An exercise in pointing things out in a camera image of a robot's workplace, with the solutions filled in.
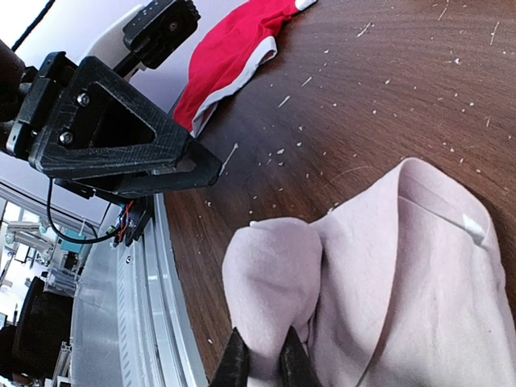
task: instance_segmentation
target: metal frame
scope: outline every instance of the metal frame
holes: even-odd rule
[[[169,236],[164,198],[156,195],[139,241],[92,249],[74,302],[74,386],[208,385]],[[99,341],[99,331],[108,336]]]

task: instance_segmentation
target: bolt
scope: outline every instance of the bolt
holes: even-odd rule
[[[73,142],[73,134],[69,131],[61,133],[59,136],[59,141],[63,145],[70,145]]]
[[[77,103],[81,107],[87,107],[89,105],[89,95],[86,93],[79,94],[77,96]]]
[[[170,32],[174,32],[179,27],[179,24],[177,22],[171,22],[169,25]]]

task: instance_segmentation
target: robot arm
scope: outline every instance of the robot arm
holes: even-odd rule
[[[56,245],[41,236],[40,227],[40,223],[10,222],[6,231],[6,243],[19,242],[34,248],[47,262],[52,258]]]

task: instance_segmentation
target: red cloth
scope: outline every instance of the red cloth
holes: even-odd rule
[[[197,136],[216,102],[243,87],[260,64],[276,55],[273,37],[283,23],[314,2],[250,0],[231,12],[195,49],[174,120]]]

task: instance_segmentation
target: red fabric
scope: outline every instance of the red fabric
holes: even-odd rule
[[[260,42],[277,36],[299,10],[294,0],[250,0],[211,30],[193,53],[189,83],[174,120],[192,131],[192,120],[206,98],[230,85]]]

